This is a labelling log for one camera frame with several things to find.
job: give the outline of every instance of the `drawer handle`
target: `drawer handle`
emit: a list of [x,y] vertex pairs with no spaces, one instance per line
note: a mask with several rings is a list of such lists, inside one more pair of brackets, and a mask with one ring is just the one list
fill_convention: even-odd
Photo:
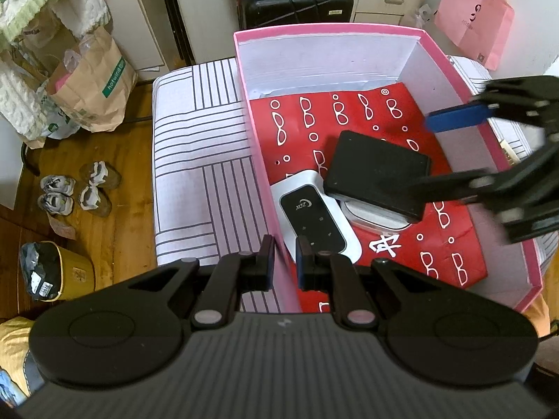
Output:
[[404,4],[404,1],[403,0],[385,0],[385,3],[386,4],[395,4],[395,5],[400,6],[400,5]]

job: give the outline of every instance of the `white wall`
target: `white wall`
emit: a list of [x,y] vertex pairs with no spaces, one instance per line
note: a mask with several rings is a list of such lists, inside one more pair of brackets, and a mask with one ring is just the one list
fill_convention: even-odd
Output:
[[16,130],[0,116],[0,204],[13,209],[22,162],[21,140]]
[[[436,9],[440,0],[426,2]],[[543,74],[559,55],[559,0],[511,0],[510,4],[515,20],[499,69],[492,75],[503,78]],[[451,46],[433,37],[444,51],[453,53]]]

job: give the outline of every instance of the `black power bank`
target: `black power bank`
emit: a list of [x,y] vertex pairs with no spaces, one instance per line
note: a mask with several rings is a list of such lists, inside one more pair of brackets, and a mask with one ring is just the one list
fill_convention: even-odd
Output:
[[425,203],[407,185],[429,176],[429,156],[378,138],[342,131],[324,180],[324,192],[337,200],[357,200],[400,214],[410,223],[423,219]]

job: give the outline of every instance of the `pink box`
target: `pink box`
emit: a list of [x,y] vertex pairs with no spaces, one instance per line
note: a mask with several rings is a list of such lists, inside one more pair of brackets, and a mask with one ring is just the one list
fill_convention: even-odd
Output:
[[[358,23],[283,25],[237,32],[237,63],[258,187],[268,231],[282,241],[250,101],[320,91],[360,91],[403,82],[424,114],[468,102],[471,93],[426,32]],[[508,168],[488,123],[437,134],[454,171]],[[502,230],[481,205],[470,205],[488,277],[470,291],[525,310],[542,289],[533,240],[503,243]],[[280,244],[283,257],[290,257]],[[285,269],[283,263],[279,269]]]

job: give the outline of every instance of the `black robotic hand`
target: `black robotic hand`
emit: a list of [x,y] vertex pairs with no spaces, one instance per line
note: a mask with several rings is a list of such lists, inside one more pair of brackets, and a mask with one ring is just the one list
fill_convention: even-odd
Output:
[[507,171],[472,170],[432,176],[410,186],[424,202],[479,202],[503,225],[511,243],[559,229],[559,78],[493,80],[473,98],[496,118],[542,127],[546,142]]

